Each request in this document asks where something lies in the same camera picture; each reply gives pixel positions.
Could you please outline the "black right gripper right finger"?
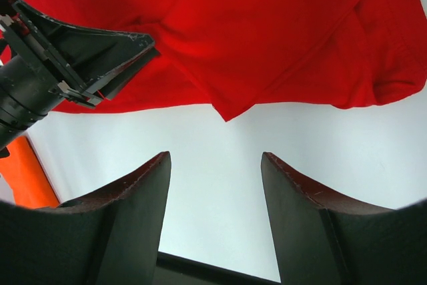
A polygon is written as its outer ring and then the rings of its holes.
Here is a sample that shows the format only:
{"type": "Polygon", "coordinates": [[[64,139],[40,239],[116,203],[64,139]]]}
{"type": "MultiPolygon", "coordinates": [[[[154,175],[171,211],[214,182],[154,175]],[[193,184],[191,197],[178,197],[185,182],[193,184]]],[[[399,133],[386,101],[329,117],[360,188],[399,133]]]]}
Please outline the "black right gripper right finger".
{"type": "Polygon", "coordinates": [[[344,195],[266,152],[262,182],[282,284],[425,284],[426,202],[344,195]]]}

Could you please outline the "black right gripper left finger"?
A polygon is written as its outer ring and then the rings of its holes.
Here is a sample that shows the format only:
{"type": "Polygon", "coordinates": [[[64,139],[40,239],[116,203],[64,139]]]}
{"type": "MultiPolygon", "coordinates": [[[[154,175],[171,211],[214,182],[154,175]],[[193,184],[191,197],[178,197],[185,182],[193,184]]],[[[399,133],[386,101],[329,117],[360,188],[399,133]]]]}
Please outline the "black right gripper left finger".
{"type": "Polygon", "coordinates": [[[171,156],[56,208],[1,203],[2,284],[151,284],[171,156]]]}

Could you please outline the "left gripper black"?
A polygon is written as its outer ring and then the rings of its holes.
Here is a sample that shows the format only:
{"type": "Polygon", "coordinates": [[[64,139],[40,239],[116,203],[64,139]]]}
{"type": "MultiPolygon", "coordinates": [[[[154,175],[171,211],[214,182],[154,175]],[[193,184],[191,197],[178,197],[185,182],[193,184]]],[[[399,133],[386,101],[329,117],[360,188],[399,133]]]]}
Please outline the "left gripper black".
{"type": "Polygon", "coordinates": [[[146,33],[54,19],[22,0],[1,0],[1,149],[62,101],[94,108],[113,99],[159,55],[146,33]]]}

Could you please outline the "red t-shirt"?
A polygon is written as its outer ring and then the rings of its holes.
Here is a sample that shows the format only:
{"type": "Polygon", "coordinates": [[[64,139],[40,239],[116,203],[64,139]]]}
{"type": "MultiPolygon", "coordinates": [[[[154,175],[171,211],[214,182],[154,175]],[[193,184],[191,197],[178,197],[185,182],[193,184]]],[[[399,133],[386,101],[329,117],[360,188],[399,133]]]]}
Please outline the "red t-shirt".
{"type": "Polygon", "coordinates": [[[420,0],[24,0],[68,23],[148,33],[159,56],[97,113],[209,103],[393,103],[426,83],[420,0]]]}

